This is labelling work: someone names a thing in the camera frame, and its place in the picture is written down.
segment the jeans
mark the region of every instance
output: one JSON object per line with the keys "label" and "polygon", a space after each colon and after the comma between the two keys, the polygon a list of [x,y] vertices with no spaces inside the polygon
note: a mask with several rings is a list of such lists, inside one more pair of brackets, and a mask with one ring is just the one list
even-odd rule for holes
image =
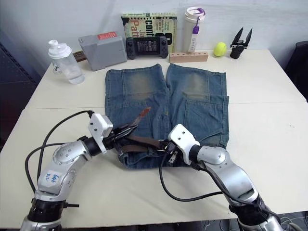
{"label": "jeans", "polygon": [[[229,139],[226,74],[170,64],[166,81],[161,66],[109,70],[105,78],[105,110],[114,128],[133,121],[146,107],[150,112],[133,135],[164,140],[183,124],[201,145],[226,148]],[[130,144],[123,140],[121,145]],[[164,153],[125,153],[119,157],[132,169],[155,168]],[[185,166],[177,158],[175,167]]]}

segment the book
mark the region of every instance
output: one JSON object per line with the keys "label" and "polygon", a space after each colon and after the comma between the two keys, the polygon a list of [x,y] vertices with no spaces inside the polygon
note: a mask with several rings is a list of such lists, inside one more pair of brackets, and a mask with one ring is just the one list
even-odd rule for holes
{"label": "book", "polygon": [[169,52],[175,51],[176,13],[125,13],[121,18],[126,38],[165,36]]}

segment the shaker bottle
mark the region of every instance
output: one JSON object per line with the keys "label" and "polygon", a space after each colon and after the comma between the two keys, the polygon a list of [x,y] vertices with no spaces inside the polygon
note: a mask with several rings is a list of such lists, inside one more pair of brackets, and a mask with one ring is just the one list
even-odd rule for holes
{"label": "shaker bottle", "polygon": [[72,54],[72,49],[66,43],[59,44],[57,40],[50,40],[48,44],[50,45],[48,55],[55,69],[59,68],[72,84],[83,82],[85,77]]}
{"label": "shaker bottle", "polygon": [[200,7],[190,7],[186,9],[182,52],[194,52],[197,43],[197,35],[199,33],[199,25],[204,21],[204,18],[204,9]]}

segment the white table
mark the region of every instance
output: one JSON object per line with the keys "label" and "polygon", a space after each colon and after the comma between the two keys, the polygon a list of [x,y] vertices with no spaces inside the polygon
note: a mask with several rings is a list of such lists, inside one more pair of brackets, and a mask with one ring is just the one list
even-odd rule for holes
{"label": "white table", "polygon": [[[134,63],[142,67],[161,61],[146,58]],[[133,68],[132,62],[113,68]],[[270,53],[244,51],[239,60],[209,57],[207,63],[181,65],[227,71],[231,101],[228,151],[233,161],[244,168],[273,211],[308,210],[308,185],[305,184],[308,175],[305,150],[308,142],[308,105]],[[165,72],[167,66],[167,63],[162,65]],[[249,71],[252,69],[259,72],[259,78],[251,77],[252,72]],[[31,150],[41,146],[47,132],[58,121],[77,111],[90,108],[104,114],[103,83],[106,71],[85,72],[85,82],[75,86],[60,82],[60,77],[52,75],[49,68],[22,112],[0,154],[0,227],[20,227],[30,209],[33,193],[26,180],[24,159]],[[63,94],[52,97],[59,89],[63,89]],[[57,128],[49,143],[70,142],[83,135],[89,136],[88,121],[86,115],[67,121]],[[46,148],[43,167],[50,161],[54,150],[55,147]],[[37,160],[38,154],[30,161],[34,179]],[[179,197],[194,197],[218,190],[209,176],[190,168],[166,168],[164,178],[169,190]],[[95,157],[80,170],[68,202],[79,203],[80,208],[64,210],[64,227],[235,217],[222,195],[190,203],[174,201],[163,191],[158,169],[125,169],[112,151],[108,155]]]}

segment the tennis ball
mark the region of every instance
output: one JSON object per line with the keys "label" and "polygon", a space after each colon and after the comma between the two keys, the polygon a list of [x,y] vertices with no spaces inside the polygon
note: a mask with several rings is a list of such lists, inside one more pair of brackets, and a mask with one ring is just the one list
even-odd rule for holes
{"label": "tennis ball", "polygon": [[226,51],[227,51],[227,45],[224,42],[219,42],[214,48],[214,55],[221,57],[224,56]]}

